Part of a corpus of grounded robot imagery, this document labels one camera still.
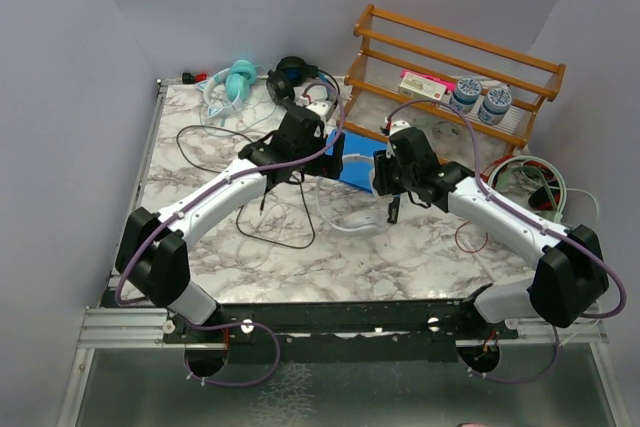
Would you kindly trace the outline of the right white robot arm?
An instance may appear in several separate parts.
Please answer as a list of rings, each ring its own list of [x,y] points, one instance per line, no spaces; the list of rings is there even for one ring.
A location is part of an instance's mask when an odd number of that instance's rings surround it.
[[[372,185],[379,196],[406,193],[470,221],[533,269],[529,279],[472,294],[459,314],[469,337],[481,338],[508,319],[541,318],[567,328],[608,290],[593,230],[548,222],[489,189],[464,165],[440,162],[425,133],[404,121],[392,123],[386,148],[375,152]]]

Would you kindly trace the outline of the white over-ear headphones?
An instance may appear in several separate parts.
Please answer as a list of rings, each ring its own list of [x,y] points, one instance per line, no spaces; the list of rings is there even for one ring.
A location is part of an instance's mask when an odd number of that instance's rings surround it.
[[[378,202],[376,194],[368,192],[368,203],[356,201],[355,205],[347,205],[348,198],[343,200],[342,210],[330,207],[322,198],[324,178],[319,178],[314,189],[315,207],[322,221],[335,232],[348,235],[374,234],[382,231],[387,225],[386,214]]]

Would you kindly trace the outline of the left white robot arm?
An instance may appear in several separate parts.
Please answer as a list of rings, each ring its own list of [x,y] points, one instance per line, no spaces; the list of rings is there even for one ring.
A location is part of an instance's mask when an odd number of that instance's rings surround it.
[[[152,213],[128,217],[115,269],[144,299],[186,319],[186,329],[206,342],[220,332],[219,303],[191,278],[190,249],[241,206],[258,199],[295,172],[336,179],[342,171],[345,135],[325,131],[309,108],[288,111],[279,127],[242,147],[214,179],[187,197]]]

